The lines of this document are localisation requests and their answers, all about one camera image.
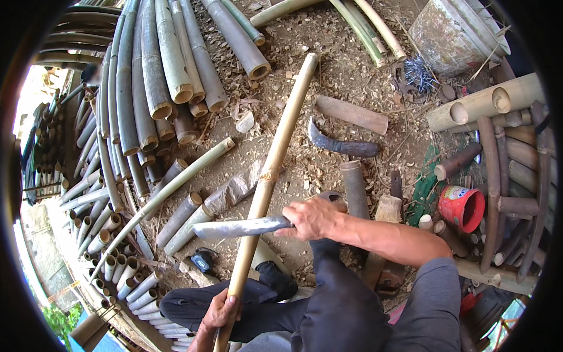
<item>knife blade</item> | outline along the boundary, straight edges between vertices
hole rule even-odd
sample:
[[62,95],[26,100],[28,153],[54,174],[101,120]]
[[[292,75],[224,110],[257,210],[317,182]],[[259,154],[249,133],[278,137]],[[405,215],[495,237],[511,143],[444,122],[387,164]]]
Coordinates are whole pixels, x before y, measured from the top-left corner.
[[195,234],[202,239],[223,239],[260,235],[279,229],[292,228],[285,216],[266,216],[250,220],[212,221],[195,224]]

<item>dark pants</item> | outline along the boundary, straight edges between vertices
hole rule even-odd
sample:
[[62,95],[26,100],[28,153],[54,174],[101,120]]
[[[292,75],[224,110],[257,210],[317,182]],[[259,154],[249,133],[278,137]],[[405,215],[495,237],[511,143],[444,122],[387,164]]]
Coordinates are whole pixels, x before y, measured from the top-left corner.
[[[250,342],[263,332],[289,331],[294,351],[380,351],[391,334],[381,301],[338,258],[340,245],[323,239],[310,241],[317,288],[310,298],[277,304],[297,289],[272,262],[258,266],[260,280],[244,286],[242,318],[231,341]],[[229,281],[170,291],[160,302],[162,314],[197,331],[211,299]]]

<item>hand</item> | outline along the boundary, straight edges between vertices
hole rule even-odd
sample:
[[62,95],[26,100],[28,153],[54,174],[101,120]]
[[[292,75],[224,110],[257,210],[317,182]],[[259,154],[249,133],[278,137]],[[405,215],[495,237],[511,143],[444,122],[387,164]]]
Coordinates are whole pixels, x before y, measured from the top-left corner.
[[[229,321],[229,316],[235,311],[237,306],[236,296],[230,296],[227,299],[227,293],[229,288],[225,288],[217,296],[213,297],[207,313],[202,319],[200,328],[203,326],[208,329],[217,329],[224,326]],[[239,305],[238,311],[236,313],[236,320],[240,320],[240,315],[242,313],[242,306]]]
[[277,230],[277,237],[294,237],[302,241],[330,238],[335,233],[342,213],[328,200],[315,197],[306,202],[292,202],[282,214],[295,228]]

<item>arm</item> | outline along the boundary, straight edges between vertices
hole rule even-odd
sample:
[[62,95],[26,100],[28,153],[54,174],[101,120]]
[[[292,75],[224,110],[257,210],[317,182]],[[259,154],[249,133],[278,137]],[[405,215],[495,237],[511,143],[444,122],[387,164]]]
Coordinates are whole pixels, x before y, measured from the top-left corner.
[[398,264],[420,267],[438,257],[452,257],[440,237],[419,228],[383,221],[359,219],[338,212],[330,202],[313,198],[293,202],[283,215],[295,228],[276,231],[276,236],[300,240],[329,238],[379,254]]
[[[231,312],[236,309],[236,296],[230,296],[227,299],[228,288],[213,298],[207,313],[199,325],[198,332],[195,334],[194,340],[191,342],[186,352],[211,352],[213,351],[213,337],[218,328],[222,327],[229,320]],[[240,320],[240,309],[236,315],[236,320]]]

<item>plastic bucket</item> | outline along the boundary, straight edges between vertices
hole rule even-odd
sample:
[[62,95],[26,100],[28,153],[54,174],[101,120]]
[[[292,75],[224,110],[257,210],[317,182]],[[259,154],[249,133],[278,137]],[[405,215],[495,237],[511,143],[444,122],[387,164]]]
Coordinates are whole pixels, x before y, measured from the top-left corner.
[[423,58],[450,77],[478,68],[491,54],[496,63],[510,55],[500,31],[479,0],[430,0],[409,28]]
[[479,189],[447,186],[438,201],[440,214],[463,232],[473,232],[485,213],[485,197]]

